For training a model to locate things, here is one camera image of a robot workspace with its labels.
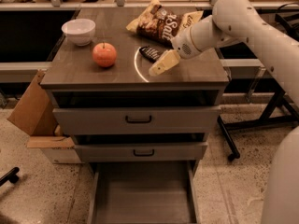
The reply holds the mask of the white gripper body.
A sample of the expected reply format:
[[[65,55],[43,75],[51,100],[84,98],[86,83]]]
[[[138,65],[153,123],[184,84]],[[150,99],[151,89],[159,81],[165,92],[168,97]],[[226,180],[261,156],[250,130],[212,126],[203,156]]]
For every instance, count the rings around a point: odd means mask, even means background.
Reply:
[[[192,42],[190,28],[182,30],[173,37],[171,44],[173,49],[175,49],[183,59],[190,59],[202,53]]]

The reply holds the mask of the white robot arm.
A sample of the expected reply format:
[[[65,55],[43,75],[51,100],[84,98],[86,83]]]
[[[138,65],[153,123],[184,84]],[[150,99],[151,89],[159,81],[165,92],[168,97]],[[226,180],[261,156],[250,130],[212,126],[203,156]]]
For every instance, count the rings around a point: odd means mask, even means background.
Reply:
[[[233,40],[246,44],[299,105],[299,42],[266,23],[249,0],[218,0],[210,16],[171,39],[173,48],[149,73],[158,76],[182,59]],[[286,135],[272,160],[261,224],[299,224],[299,127]]]

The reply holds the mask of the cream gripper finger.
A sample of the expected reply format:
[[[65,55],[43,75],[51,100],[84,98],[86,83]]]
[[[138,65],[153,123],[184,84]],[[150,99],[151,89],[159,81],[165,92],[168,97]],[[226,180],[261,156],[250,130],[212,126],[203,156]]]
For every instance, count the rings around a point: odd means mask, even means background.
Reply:
[[[149,69],[151,76],[159,76],[165,71],[171,69],[175,65],[179,64],[180,56],[174,49],[165,51],[157,62]]]

